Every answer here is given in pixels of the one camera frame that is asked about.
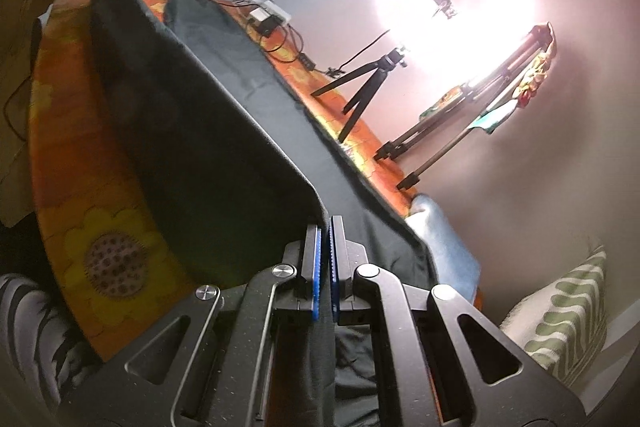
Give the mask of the dark green pants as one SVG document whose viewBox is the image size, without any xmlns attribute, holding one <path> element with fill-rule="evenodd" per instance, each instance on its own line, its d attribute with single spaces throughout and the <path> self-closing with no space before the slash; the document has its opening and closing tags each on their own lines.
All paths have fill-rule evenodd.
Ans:
<svg viewBox="0 0 640 427">
<path fill-rule="evenodd" d="M 240 25 L 210 0 L 91 0 L 96 64 L 146 202 L 186 271 L 223 291 L 321 230 L 319 316 L 281 329 L 264 426 L 384 426 L 367 325 L 334 317 L 330 224 L 428 291 L 431 256 Z"/>
</svg>

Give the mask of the folded light blue cloth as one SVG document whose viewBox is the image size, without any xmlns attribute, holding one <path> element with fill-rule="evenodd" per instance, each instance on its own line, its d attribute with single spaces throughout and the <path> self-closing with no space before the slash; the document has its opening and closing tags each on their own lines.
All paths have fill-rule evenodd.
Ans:
<svg viewBox="0 0 640 427">
<path fill-rule="evenodd" d="M 471 254 L 434 199 L 418 194 L 411 201 L 406 223 L 431 254 L 435 279 L 474 303 L 480 283 L 480 262 Z"/>
</svg>

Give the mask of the white green patterned pillow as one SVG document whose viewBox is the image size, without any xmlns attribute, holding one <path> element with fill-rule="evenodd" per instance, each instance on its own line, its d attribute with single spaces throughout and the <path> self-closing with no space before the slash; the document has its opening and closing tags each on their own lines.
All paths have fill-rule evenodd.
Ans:
<svg viewBox="0 0 640 427">
<path fill-rule="evenodd" d="M 606 269 L 608 256 L 599 245 L 576 268 L 522 299 L 500 324 L 567 387 L 589 369 L 608 335 Z"/>
</svg>

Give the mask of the orange floral bedsheet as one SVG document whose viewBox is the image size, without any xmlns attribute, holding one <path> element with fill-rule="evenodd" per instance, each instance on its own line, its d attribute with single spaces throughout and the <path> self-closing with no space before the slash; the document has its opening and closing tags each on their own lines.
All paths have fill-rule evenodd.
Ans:
<svg viewBox="0 0 640 427">
<path fill-rule="evenodd" d="M 164 16 L 168 0 L 143 2 Z M 303 97 L 301 67 L 267 60 L 406 223 L 408 199 L 390 184 L 390 170 L 374 168 L 360 144 L 334 139 Z M 44 248 L 67 310 L 102 362 L 94 375 L 180 301 L 213 284 L 191 277 L 169 247 L 119 140 L 96 64 L 91 0 L 53 3 L 35 64 L 29 156 Z"/>
</svg>

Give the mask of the black white striped cushion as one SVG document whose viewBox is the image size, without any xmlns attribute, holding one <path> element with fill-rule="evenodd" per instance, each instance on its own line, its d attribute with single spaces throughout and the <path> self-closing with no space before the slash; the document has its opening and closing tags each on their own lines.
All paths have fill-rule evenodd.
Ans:
<svg viewBox="0 0 640 427">
<path fill-rule="evenodd" d="M 1 277 L 1 349 L 51 413 L 102 365 L 70 312 L 15 273 Z"/>
</svg>

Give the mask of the white power strip with adapter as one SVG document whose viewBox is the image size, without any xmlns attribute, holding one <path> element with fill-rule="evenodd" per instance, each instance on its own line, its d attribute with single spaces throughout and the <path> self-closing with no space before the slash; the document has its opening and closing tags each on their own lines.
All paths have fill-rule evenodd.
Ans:
<svg viewBox="0 0 640 427">
<path fill-rule="evenodd" d="M 279 27 L 286 27 L 292 15 L 272 0 L 246 0 L 247 20 L 261 37 L 270 37 Z"/>
</svg>

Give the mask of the large silver black tripod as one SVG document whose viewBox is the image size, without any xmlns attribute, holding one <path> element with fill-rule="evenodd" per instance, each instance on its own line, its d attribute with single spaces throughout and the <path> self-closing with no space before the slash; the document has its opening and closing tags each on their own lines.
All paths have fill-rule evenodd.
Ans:
<svg viewBox="0 0 640 427">
<path fill-rule="evenodd" d="M 408 153 L 414 146 L 423 139 L 442 129 L 445 124 L 453 121 L 464 114 L 469 114 L 473 118 L 471 122 L 483 112 L 483 109 L 506 87 L 510 81 L 518 75 L 525 62 L 533 57 L 535 35 L 534 27 L 526 34 L 523 42 L 485 79 L 476 83 L 464 82 L 449 89 L 425 112 L 423 112 L 418 122 L 410 127 L 398 138 L 384 143 L 376 151 L 374 158 L 397 159 Z M 450 150 L 456 147 L 472 131 L 468 130 L 467 124 L 457 135 L 442 146 L 435 154 L 424 161 L 419 167 L 414 168 L 397 183 L 400 191 L 407 191 L 414 187 L 422 174 L 436 164 L 439 159 L 447 155 Z"/>
</svg>

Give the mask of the colourful cloth on tripod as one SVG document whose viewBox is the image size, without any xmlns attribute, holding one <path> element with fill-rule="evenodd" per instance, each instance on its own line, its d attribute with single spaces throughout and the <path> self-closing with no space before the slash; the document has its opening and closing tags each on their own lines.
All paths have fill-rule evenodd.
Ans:
<svg viewBox="0 0 640 427">
<path fill-rule="evenodd" d="M 558 47 L 550 23 L 534 27 L 533 57 L 526 61 L 509 84 L 483 109 L 466 129 L 483 130 L 491 134 L 508 120 L 518 109 L 524 108 L 535 98 L 537 91 L 547 79 Z"/>
</svg>

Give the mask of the small black tripod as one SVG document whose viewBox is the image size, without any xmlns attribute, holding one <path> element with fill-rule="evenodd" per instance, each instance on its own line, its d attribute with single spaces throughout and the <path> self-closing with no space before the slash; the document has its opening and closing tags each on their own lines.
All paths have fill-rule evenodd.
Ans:
<svg viewBox="0 0 640 427">
<path fill-rule="evenodd" d="M 406 55 L 407 52 L 404 46 L 401 48 L 393 48 L 390 52 L 381 56 L 377 61 L 359 66 L 342 77 L 337 78 L 337 80 L 333 80 L 328 83 L 326 86 L 311 92 L 311 96 L 318 98 L 318 96 L 324 95 L 326 92 L 333 91 L 338 87 L 343 86 L 343 84 L 349 83 L 352 80 L 367 74 L 367 72 L 371 73 L 371 76 L 342 108 L 342 114 L 348 115 L 349 118 L 346 120 L 343 128 L 337 135 L 338 142 L 343 143 L 349 136 L 349 133 L 352 132 L 352 129 L 354 129 L 355 124 L 357 124 L 362 113 L 371 103 L 372 98 L 374 98 L 378 89 L 382 87 L 382 84 L 388 77 L 388 74 L 393 72 L 398 65 L 401 67 L 407 66 Z"/>
</svg>

